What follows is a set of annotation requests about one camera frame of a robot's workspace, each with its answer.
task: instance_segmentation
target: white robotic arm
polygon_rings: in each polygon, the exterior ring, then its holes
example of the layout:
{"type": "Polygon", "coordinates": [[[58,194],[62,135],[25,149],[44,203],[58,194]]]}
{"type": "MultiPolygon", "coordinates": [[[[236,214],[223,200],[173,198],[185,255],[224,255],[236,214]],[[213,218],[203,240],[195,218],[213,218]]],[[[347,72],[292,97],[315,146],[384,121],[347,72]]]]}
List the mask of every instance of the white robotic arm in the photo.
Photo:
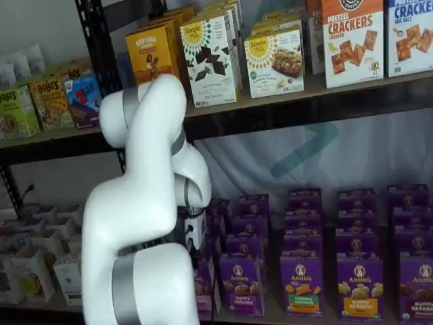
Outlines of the white robotic arm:
{"type": "Polygon", "coordinates": [[[210,202],[208,168],[182,130],[185,111],[182,84],[169,74],[102,102],[102,133],[113,147],[125,146],[127,165],[122,177],[97,186],[85,207],[88,324],[198,324],[193,270],[183,246],[162,244],[118,256],[126,246],[170,233],[177,205],[204,208],[210,202]]]}

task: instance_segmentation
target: snack box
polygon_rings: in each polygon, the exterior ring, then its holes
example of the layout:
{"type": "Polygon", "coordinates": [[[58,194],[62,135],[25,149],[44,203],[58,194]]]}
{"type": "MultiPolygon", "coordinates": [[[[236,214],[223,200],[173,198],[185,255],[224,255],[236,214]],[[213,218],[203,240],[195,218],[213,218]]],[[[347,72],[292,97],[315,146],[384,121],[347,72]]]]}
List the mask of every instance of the snack box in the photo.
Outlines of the snack box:
{"type": "Polygon", "coordinates": [[[424,0],[386,2],[388,76],[433,69],[433,7],[424,0]]]}
{"type": "Polygon", "coordinates": [[[337,252],[377,252],[380,249],[379,236],[372,231],[348,232],[336,229],[337,252]]]}
{"type": "Polygon", "coordinates": [[[388,206],[429,204],[430,192],[426,184],[388,185],[388,206]]]}
{"type": "Polygon", "coordinates": [[[308,19],[311,70],[313,74],[321,74],[325,72],[321,0],[306,0],[305,4],[308,19]]]}
{"type": "Polygon", "coordinates": [[[304,60],[298,28],[248,37],[244,46],[252,98],[304,90],[304,60]]]}
{"type": "Polygon", "coordinates": [[[169,20],[140,28],[127,36],[136,85],[152,81],[163,73],[173,74],[180,79],[175,35],[175,25],[169,20]]]}
{"type": "Polygon", "coordinates": [[[290,190],[288,209],[322,210],[322,190],[320,188],[306,188],[305,190],[290,190]]]}
{"type": "Polygon", "coordinates": [[[54,264],[54,272],[68,306],[82,305],[81,261],[73,254],[64,255],[54,264]]]}
{"type": "Polygon", "coordinates": [[[287,233],[284,235],[283,250],[291,251],[294,256],[307,256],[315,252],[318,258],[323,256],[323,237],[321,234],[298,235],[287,233]]]}
{"type": "Polygon", "coordinates": [[[0,132],[5,139],[32,137],[40,131],[28,85],[0,91],[0,132]]]}
{"type": "Polygon", "coordinates": [[[214,293],[214,313],[218,314],[221,309],[218,285],[215,286],[215,291],[212,290],[215,276],[212,257],[210,255],[200,257],[197,269],[194,270],[194,288],[199,313],[210,314],[212,312],[212,292],[214,293]]]}
{"type": "Polygon", "coordinates": [[[400,253],[399,315],[401,324],[431,324],[433,318],[433,256],[400,253]]]}
{"type": "Polygon", "coordinates": [[[196,16],[181,26],[183,53],[196,108],[236,102],[236,54],[225,10],[196,16]]]}
{"type": "Polygon", "coordinates": [[[323,270],[318,256],[301,257],[290,251],[283,251],[279,264],[286,313],[312,318],[323,317],[323,270]]]}
{"type": "Polygon", "coordinates": [[[223,254],[219,267],[229,310],[237,315],[263,317],[265,304],[258,257],[223,254]]]}
{"type": "Polygon", "coordinates": [[[240,217],[244,215],[269,215],[269,194],[240,196],[237,206],[240,217]]]}
{"type": "Polygon", "coordinates": [[[384,4],[322,0],[326,87],[384,77],[384,4]]]}
{"type": "Polygon", "coordinates": [[[41,251],[21,249],[12,258],[18,281],[30,302],[47,303],[55,294],[55,287],[41,251]]]}
{"type": "Polygon", "coordinates": [[[337,253],[338,312],[341,320],[381,322],[383,261],[376,253],[337,253]]]}
{"type": "Polygon", "coordinates": [[[376,193],[373,188],[339,191],[338,209],[373,209],[376,210],[376,193]]]}

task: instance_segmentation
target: cracker box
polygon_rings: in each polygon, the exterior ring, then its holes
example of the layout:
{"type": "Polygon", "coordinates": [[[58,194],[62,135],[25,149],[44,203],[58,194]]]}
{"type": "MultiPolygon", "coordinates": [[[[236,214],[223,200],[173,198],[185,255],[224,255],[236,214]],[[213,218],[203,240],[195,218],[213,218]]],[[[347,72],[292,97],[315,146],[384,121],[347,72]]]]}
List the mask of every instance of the cracker box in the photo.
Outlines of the cracker box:
{"type": "Polygon", "coordinates": [[[426,184],[407,184],[388,186],[388,206],[429,204],[430,192],[426,184]]]}
{"type": "Polygon", "coordinates": [[[24,291],[12,264],[12,255],[0,254],[0,303],[18,305],[25,298],[24,291]]]}
{"type": "Polygon", "coordinates": [[[384,77],[384,4],[322,0],[326,87],[384,77]]]}
{"type": "Polygon", "coordinates": [[[338,209],[376,209],[376,194],[373,188],[339,191],[338,209]]]}
{"type": "Polygon", "coordinates": [[[311,69],[313,74],[320,74],[325,72],[321,0],[306,0],[305,5],[308,17],[311,69]]]}
{"type": "Polygon", "coordinates": [[[12,258],[12,263],[29,301],[46,303],[54,296],[55,288],[40,251],[23,248],[12,258]]]}
{"type": "Polygon", "coordinates": [[[229,310],[237,315],[263,317],[265,304],[258,258],[223,254],[219,267],[229,310]]]}
{"type": "Polygon", "coordinates": [[[433,69],[433,7],[425,0],[386,2],[388,76],[433,69]]]}
{"type": "Polygon", "coordinates": [[[96,76],[90,74],[65,81],[64,88],[75,127],[82,129],[99,126],[99,107],[102,95],[96,76]]]}
{"type": "Polygon", "coordinates": [[[322,210],[322,190],[320,188],[307,188],[305,190],[289,191],[289,211],[296,209],[322,210]]]}
{"type": "MultiPolygon", "coordinates": [[[[200,257],[198,267],[194,270],[194,287],[196,290],[196,303],[199,313],[212,312],[212,287],[215,277],[213,259],[210,255],[200,257]]],[[[221,309],[221,297],[216,285],[214,291],[214,313],[221,309]]]]}
{"type": "Polygon", "coordinates": [[[280,260],[284,309],[288,315],[323,317],[322,264],[316,255],[284,251],[280,260]]]}
{"type": "Polygon", "coordinates": [[[173,21],[151,25],[127,36],[135,83],[152,81],[162,73],[180,78],[173,21]]]}
{"type": "Polygon", "coordinates": [[[64,255],[54,264],[54,272],[68,306],[82,305],[81,262],[73,254],[64,255]]]}
{"type": "Polygon", "coordinates": [[[40,132],[27,85],[0,91],[0,131],[6,139],[32,137],[40,132]]]}
{"type": "Polygon", "coordinates": [[[239,80],[230,18],[225,10],[181,26],[183,53],[196,108],[237,101],[239,80]]]}
{"type": "Polygon", "coordinates": [[[432,268],[431,253],[400,254],[401,324],[431,324],[433,320],[432,268]]]}
{"type": "Polygon", "coordinates": [[[299,29],[288,28],[248,37],[244,46],[252,98],[304,90],[299,29]]]}
{"type": "Polygon", "coordinates": [[[337,279],[341,320],[382,321],[383,262],[377,254],[338,253],[337,279]]]}

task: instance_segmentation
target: orange box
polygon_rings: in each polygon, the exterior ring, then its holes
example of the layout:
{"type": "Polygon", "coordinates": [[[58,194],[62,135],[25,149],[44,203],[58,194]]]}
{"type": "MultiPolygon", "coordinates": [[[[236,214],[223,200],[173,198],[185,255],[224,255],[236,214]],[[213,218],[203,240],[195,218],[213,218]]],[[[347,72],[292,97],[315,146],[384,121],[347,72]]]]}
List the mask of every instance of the orange box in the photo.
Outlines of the orange box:
{"type": "Polygon", "coordinates": [[[154,80],[162,73],[180,79],[172,20],[140,28],[127,36],[127,45],[137,85],[154,80]]]}

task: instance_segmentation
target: cracker image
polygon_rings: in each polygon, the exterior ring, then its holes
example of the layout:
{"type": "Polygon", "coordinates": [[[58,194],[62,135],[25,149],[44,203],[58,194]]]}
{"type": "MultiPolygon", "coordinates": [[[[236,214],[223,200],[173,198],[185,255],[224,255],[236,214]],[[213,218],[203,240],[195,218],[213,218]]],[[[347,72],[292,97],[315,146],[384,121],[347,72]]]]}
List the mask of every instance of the cracker image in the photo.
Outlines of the cracker image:
{"type": "Polygon", "coordinates": [[[407,40],[409,41],[409,47],[413,47],[418,44],[421,38],[421,33],[419,32],[419,25],[413,25],[406,30],[407,40]]]}
{"type": "Polygon", "coordinates": [[[349,60],[349,62],[355,66],[359,66],[364,58],[364,53],[365,46],[356,44],[355,48],[353,49],[353,59],[349,60]]]}
{"type": "Polygon", "coordinates": [[[428,49],[432,44],[432,39],[433,30],[428,30],[427,28],[424,29],[424,32],[422,32],[421,38],[419,39],[419,42],[417,44],[417,49],[423,51],[424,53],[427,53],[428,49]]]}
{"type": "Polygon", "coordinates": [[[374,30],[367,30],[365,33],[364,46],[369,51],[373,51],[374,45],[376,44],[376,39],[378,37],[378,32],[374,30]]]}
{"type": "Polygon", "coordinates": [[[396,42],[397,46],[397,59],[398,61],[404,61],[411,58],[411,47],[409,46],[408,39],[402,39],[396,42]]]}
{"type": "Polygon", "coordinates": [[[334,69],[334,74],[339,74],[341,72],[346,71],[346,68],[344,67],[344,60],[342,55],[335,54],[331,57],[332,61],[332,68],[334,69]]]}
{"type": "Polygon", "coordinates": [[[353,58],[352,43],[350,42],[350,40],[340,44],[340,52],[343,61],[348,61],[353,58]]]}

